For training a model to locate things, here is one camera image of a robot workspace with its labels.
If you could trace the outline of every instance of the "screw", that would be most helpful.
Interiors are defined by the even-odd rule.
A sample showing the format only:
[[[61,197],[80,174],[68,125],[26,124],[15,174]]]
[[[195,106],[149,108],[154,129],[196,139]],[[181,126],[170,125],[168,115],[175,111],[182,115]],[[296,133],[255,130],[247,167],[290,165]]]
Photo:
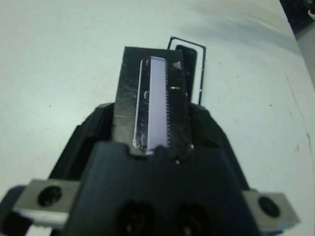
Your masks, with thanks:
[[[279,207],[270,198],[261,197],[258,203],[263,212],[270,217],[277,218],[280,215]]]
[[[62,189],[59,186],[49,186],[41,191],[37,202],[42,207],[49,207],[58,202],[62,195]]]

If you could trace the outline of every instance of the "silver bracket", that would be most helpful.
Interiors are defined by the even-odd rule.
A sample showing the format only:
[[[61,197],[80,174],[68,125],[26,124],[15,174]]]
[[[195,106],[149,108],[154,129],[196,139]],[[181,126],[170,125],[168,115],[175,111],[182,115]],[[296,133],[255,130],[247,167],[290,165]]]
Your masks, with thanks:
[[[58,179],[32,180],[13,211],[34,225],[62,229],[66,224],[80,182]]]
[[[283,193],[242,193],[262,234],[281,232],[300,222]]]

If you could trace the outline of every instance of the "white table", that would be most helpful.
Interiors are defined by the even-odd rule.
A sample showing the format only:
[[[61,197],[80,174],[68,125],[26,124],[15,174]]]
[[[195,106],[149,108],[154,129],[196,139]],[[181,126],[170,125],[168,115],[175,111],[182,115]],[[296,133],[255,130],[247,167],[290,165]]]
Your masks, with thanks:
[[[75,126],[113,102],[124,46],[207,47],[202,105],[251,187],[314,235],[315,93],[278,0],[0,0],[0,197],[48,177]]]

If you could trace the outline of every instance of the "screw hole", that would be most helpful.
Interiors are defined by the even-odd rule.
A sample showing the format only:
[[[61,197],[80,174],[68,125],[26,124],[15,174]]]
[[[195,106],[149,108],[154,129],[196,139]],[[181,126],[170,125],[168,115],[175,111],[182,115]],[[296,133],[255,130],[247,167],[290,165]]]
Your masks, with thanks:
[[[120,216],[123,236],[147,236],[154,227],[154,213],[146,203],[129,203]]]
[[[60,200],[63,191],[59,186],[49,186],[41,191],[37,202],[42,207],[50,207]]]
[[[280,215],[279,207],[270,198],[261,197],[258,203],[263,212],[270,217],[277,218]]]

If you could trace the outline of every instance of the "scratches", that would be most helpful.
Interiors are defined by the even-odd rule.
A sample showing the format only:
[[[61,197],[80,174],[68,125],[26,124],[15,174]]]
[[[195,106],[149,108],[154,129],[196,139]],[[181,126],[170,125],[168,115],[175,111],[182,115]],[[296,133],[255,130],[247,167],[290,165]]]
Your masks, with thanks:
[[[306,137],[307,137],[307,139],[309,140],[309,149],[310,149],[310,152],[311,152],[311,154],[313,154],[311,136],[310,136],[310,134],[307,132],[307,130],[305,130],[305,132],[306,132]]]
[[[300,115],[301,115],[301,117],[302,117],[302,119],[303,119],[303,122],[304,122],[304,124],[305,124],[305,119],[304,119],[303,113],[302,113],[302,111],[301,111],[301,108],[300,108],[300,106],[299,106],[299,103],[298,103],[297,100],[296,100],[296,97],[295,97],[293,88],[292,88],[292,86],[291,86],[291,84],[290,84],[289,78],[288,78],[287,75],[285,75],[285,77],[286,77],[287,83],[289,84],[289,87],[290,87],[290,90],[291,90],[291,94],[292,94],[293,100],[294,100],[294,102],[295,102],[295,104],[296,104],[296,107],[297,107],[297,109],[299,110],[299,113],[300,113]]]
[[[300,115],[301,115],[301,117],[302,117],[303,124],[304,124],[304,128],[305,128],[305,134],[306,134],[306,137],[307,137],[307,139],[308,139],[309,150],[310,150],[311,155],[313,156],[312,139],[311,139],[311,136],[310,136],[309,132],[307,131],[307,125],[306,125],[306,122],[305,122],[305,118],[304,118],[304,116],[303,116],[303,113],[302,113],[302,111],[301,111],[301,108],[300,108],[300,106],[299,106],[299,103],[298,103],[297,100],[296,100],[296,97],[295,97],[293,88],[292,88],[292,86],[291,86],[291,84],[290,84],[290,80],[289,80],[289,78],[288,78],[287,75],[285,75],[285,77],[286,77],[287,83],[288,83],[288,85],[289,85],[289,87],[290,87],[291,94],[292,94],[293,100],[294,100],[294,102],[295,102],[295,105],[296,105],[297,109],[299,110],[299,113],[300,113]],[[292,112],[291,112],[290,110],[289,110],[289,114],[290,114],[290,116],[293,118]]]
[[[295,148],[295,152],[298,152],[300,150],[300,145],[298,144]]]

